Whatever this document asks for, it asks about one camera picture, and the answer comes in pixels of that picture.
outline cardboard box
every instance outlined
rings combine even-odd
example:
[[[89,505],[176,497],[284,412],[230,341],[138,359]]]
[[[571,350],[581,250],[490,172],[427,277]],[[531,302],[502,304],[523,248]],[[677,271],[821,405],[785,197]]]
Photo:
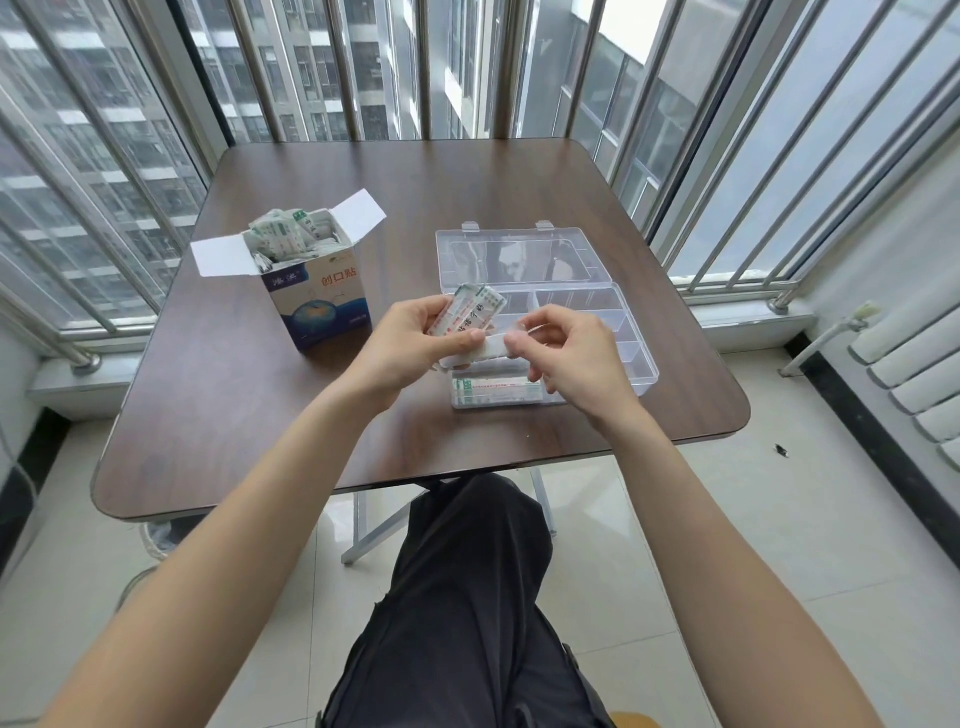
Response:
[[[353,246],[386,213],[367,190],[333,209],[311,213],[328,221],[345,246],[333,253],[290,264],[278,263],[261,274],[240,234],[191,244],[200,275],[260,276],[294,344],[304,351],[331,336],[367,326],[370,311]]]

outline clear plastic organizer box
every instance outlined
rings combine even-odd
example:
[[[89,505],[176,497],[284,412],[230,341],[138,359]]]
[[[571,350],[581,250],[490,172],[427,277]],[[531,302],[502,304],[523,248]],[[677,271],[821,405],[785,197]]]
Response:
[[[486,283],[507,299],[493,319],[496,332],[508,331],[530,311],[548,303],[599,316],[616,335],[620,359],[634,391],[642,395],[657,382],[654,363],[633,313],[579,228],[481,231],[464,223],[458,231],[437,231],[440,286],[453,293],[463,283]],[[555,404],[541,382],[526,380],[522,359],[491,359],[451,373],[453,406],[490,407]]]

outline left hand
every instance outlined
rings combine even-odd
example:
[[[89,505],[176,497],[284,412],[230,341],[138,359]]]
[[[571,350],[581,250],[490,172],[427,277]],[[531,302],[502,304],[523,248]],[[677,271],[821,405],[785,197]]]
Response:
[[[401,389],[420,379],[438,361],[477,349],[486,338],[478,328],[447,336],[424,333],[450,298],[428,296],[394,303],[341,379],[373,394],[381,408],[388,409]]]

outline blue globe graphic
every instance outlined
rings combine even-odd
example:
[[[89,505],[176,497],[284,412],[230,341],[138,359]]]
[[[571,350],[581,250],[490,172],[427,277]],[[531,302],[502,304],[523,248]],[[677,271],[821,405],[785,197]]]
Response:
[[[337,307],[326,301],[311,301],[294,311],[292,318],[301,334],[313,336],[333,326],[337,319]]]

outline table leg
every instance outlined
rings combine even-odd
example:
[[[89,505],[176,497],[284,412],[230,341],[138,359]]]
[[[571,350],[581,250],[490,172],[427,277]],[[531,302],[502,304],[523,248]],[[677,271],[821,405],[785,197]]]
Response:
[[[550,498],[546,495],[546,487],[543,485],[540,468],[531,468],[530,477],[534,481],[534,495],[537,497],[537,503],[543,509],[543,519],[546,521],[546,527],[550,531],[550,535],[557,538],[557,525],[553,520],[553,508],[550,507]]]

